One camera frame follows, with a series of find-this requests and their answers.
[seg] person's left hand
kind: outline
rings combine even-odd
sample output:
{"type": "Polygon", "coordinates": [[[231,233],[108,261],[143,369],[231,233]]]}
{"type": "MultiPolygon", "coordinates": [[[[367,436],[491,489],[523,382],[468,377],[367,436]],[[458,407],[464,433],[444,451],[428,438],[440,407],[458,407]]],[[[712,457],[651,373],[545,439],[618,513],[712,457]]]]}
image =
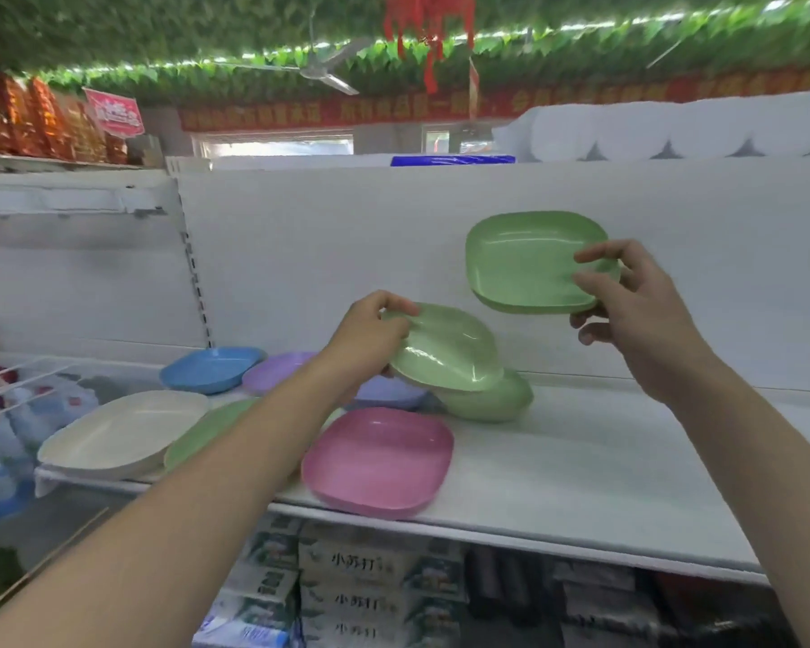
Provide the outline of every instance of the person's left hand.
{"type": "Polygon", "coordinates": [[[316,358],[340,374],[347,385],[344,397],[349,400],[361,384],[387,368],[393,353],[409,334],[408,319],[382,319],[383,309],[410,316],[420,314],[420,307],[407,298],[389,291],[370,293],[351,305],[330,342],[316,358]]]}

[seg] blue plate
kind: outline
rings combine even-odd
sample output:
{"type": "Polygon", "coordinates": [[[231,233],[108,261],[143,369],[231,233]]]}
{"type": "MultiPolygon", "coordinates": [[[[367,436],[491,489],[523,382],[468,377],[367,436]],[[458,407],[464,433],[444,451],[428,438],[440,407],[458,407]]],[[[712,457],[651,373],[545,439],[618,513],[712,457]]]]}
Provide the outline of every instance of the blue plate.
{"type": "Polygon", "coordinates": [[[211,396],[238,386],[243,373],[263,359],[267,352],[258,348],[198,350],[160,370],[159,380],[168,389],[211,396]]]}
{"type": "Polygon", "coordinates": [[[356,392],[349,409],[362,407],[390,407],[394,410],[413,411],[420,407],[428,391],[397,378],[376,375],[356,392]]]}

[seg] light strip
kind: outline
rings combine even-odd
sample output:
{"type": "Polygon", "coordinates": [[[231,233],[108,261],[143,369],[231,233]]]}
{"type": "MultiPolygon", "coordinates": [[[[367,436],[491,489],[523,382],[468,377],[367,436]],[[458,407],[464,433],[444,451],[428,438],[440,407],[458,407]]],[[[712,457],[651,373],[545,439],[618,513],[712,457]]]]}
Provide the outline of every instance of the light strip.
{"type": "MultiPolygon", "coordinates": [[[[761,14],[768,14],[783,7],[787,6],[792,0],[772,0],[768,2],[762,9],[761,14]]],[[[624,25],[625,23],[630,23],[632,25],[643,25],[648,22],[660,22],[663,24],[668,24],[670,22],[677,22],[679,20],[684,20],[685,18],[691,18],[695,16],[701,16],[702,14],[706,14],[708,17],[712,17],[715,15],[723,15],[723,14],[730,14],[737,9],[743,9],[743,6],[735,6],[735,7],[719,7],[717,9],[711,9],[710,11],[679,11],[675,13],[664,13],[663,15],[656,15],[656,16],[642,16],[633,18],[632,20],[599,20],[594,22],[575,22],[575,23],[567,23],[561,25],[557,29],[552,29],[551,27],[546,27],[542,30],[542,32],[535,30],[534,34],[539,36],[546,36],[551,33],[555,32],[584,32],[591,29],[609,29],[612,27],[619,27],[624,25]]],[[[521,38],[529,33],[530,29],[518,29],[512,31],[482,31],[474,35],[476,40],[482,39],[489,39],[489,38],[496,38],[496,39],[514,39],[514,38],[521,38]]],[[[460,34],[458,36],[454,36],[453,40],[456,43],[462,43],[467,41],[468,36],[467,34],[460,34]]],[[[385,39],[377,39],[377,45],[387,43],[385,39]]],[[[414,39],[406,39],[404,41],[406,45],[414,45],[418,43],[417,40],[414,39]]],[[[346,43],[336,43],[335,47],[339,48],[345,45],[346,43]]],[[[321,42],[315,45],[316,48],[324,49],[326,47],[331,46],[331,43],[321,42]]],[[[300,47],[280,47],[275,50],[264,50],[262,55],[265,59],[270,57],[276,57],[280,54],[291,54],[291,53],[299,53],[299,52],[309,52],[310,46],[303,45],[300,47]]],[[[132,71],[134,68],[138,69],[172,69],[177,68],[183,65],[206,65],[211,63],[217,64],[224,64],[229,61],[239,61],[239,60],[251,60],[256,59],[258,55],[256,53],[244,53],[240,58],[227,58],[227,57],[215,57],[215,58],[203,58],[200,60],[195,59],[184,59],[182,61],[178,61],[176,63],[170,61],[156,61],[150,64],[121,64],[121,65],[99,65],[93,66],[90,68],[82,68],[80,66],[75,66],[73,68],[69,68],[68,70],[75,73],[87,73],[87,74],[95,74],[100,72],[119,72],[119,71],[132,71]]]]}

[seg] forearm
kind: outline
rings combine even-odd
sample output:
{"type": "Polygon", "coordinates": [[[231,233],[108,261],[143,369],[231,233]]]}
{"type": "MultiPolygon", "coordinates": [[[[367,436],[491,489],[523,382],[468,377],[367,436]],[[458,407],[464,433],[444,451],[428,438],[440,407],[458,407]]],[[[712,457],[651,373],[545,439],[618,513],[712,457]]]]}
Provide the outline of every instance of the forearm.
{"type": "Polygon", "coordinates": [[[310,364],[0,611],[0,648],[183,648],[342,382],[310,364]]]}
{"type": "Polygon", "coordinates": [[[670,409],[810,648],[810,444],[724,364],[684,389],[670,409]]]}

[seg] person's right arm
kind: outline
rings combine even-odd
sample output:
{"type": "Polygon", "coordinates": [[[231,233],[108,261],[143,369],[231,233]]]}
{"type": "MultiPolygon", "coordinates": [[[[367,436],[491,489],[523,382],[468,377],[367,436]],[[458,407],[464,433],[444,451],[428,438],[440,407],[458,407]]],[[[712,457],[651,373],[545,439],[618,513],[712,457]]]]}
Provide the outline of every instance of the person's right arm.
{"type": "Polygon", "coordinates": [[[600,243],[576,260],[603,257],[625,264],[621,283],[576,274],[600,305],[573,315],[571,325],[587,346],[613,343],[645,393],[675,414],[810,648],[810,444],[713,353],[642,245],[600,243]],[[593,317],[608,322],[588,322],[593,317]]]}

